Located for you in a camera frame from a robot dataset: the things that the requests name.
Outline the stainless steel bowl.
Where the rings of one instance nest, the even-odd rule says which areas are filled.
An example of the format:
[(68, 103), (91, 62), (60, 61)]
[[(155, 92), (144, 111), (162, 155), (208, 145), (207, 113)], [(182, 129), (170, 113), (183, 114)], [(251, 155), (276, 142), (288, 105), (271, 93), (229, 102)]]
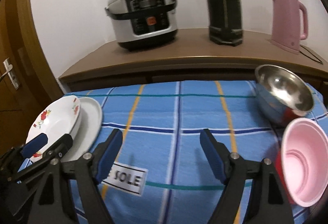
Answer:
[(255, 69), (255, 92), (261, 112), (269, 121), (287, 126), (305, 117), (314, 108), (310, 88), (290, 70), (264, 64)]

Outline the pink electric kettle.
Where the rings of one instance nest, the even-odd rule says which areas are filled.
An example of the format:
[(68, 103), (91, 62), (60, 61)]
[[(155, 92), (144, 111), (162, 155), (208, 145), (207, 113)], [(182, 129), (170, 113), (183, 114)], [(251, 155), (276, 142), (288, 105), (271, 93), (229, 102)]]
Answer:
[(271, 43), (292, 54), (299, 54), (300, 41), (309, 36), (308, 11), (299, 0), (272, 0)]

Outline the white floral plate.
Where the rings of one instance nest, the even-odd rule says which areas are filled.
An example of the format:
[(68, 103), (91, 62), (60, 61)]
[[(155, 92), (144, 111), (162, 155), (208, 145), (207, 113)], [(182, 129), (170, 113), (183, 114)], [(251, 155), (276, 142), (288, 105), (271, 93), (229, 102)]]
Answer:
[(63, 134), (76, 137), (82, 120), (80, 110), (80, 99), (69, 95), (54, 101), (38, 115), (30, 127), (26, 141), (29, 142), (44, 133), (48, 137), (48, 143), (30, 157), (31, 162), (40, 160), (42, 154)]

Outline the black tall thermos flask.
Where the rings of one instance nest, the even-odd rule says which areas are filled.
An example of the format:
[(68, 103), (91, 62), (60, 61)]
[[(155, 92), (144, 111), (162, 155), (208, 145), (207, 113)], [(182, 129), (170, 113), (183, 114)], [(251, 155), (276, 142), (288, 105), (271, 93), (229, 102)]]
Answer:
[(243, 41), (241, 0), (207, 0), (209, 38), (219, 45), (238, 46)]

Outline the brown wooden sideboard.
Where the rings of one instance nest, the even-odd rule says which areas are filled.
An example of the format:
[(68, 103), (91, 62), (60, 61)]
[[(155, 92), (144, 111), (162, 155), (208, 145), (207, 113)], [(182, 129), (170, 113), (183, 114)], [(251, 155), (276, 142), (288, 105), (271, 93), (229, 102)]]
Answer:
[(217, 45), (205, 28), (181, 29), (164, 46), (129, 52), (109, 42), (68, 68), (60, 77), (71, 91), (181, 80), (253, 80), (254, 70), (273, 64), (293, 71), (320, 89), (327, 81), (327, 61), (308, 47), (292, 54), (270, 42), (270, 35), (244, 32), (239, 46)]

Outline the brown wooden door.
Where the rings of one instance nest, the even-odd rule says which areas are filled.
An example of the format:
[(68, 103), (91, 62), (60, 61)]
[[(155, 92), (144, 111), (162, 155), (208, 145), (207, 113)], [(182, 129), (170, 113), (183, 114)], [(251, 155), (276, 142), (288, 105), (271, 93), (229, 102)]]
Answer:
[(1, 153), (26, 141), (38, 114), (63, 95), (41, 48), (31, 0), (1, 0)]

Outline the blue checked tablecloth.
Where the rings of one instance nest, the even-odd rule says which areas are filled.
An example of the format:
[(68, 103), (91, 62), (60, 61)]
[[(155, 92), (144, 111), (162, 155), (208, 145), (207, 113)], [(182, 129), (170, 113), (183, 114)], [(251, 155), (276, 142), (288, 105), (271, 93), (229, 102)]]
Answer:
[(123, 132), (117, 175), (99, 190), (115, 223), (206, 223), (223, 191), (200, 145), (200, 132), (246, 160), (275, 160), (283, 128), (257, 106), (253, 81), (176, 81), (76, 92), (102, 108), (97, 142)]

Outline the pink plastic bowl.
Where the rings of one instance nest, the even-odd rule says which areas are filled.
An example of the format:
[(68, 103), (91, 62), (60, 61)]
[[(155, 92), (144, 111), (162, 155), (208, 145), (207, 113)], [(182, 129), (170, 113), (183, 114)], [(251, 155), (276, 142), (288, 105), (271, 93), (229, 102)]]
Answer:
[(275, 162), (288, 200), (310, 207), (327, 187), (327, 135), (314, 121), (298, 118), (288, 124)]

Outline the silver black rice cooker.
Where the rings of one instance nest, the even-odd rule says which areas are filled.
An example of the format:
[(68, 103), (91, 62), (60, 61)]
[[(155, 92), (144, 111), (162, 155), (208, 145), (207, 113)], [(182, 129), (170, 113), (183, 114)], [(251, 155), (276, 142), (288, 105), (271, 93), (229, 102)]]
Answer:
[(118, 45), (131, 52), (152, 49), (175, 40), (177, 0), (108, 0)]

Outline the plain white plate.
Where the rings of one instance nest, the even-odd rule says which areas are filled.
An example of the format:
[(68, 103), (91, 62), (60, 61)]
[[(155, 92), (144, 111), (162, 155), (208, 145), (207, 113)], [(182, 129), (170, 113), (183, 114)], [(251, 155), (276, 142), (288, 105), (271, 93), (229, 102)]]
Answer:
[(87, 153), (101, 129), (103, 113), (99, 102), (91, 97), (81, 97), (80, 102), (81, 124), (73, 140), (72, 147), (61, 158), (62, 162), (78, 160), (83, 154)]

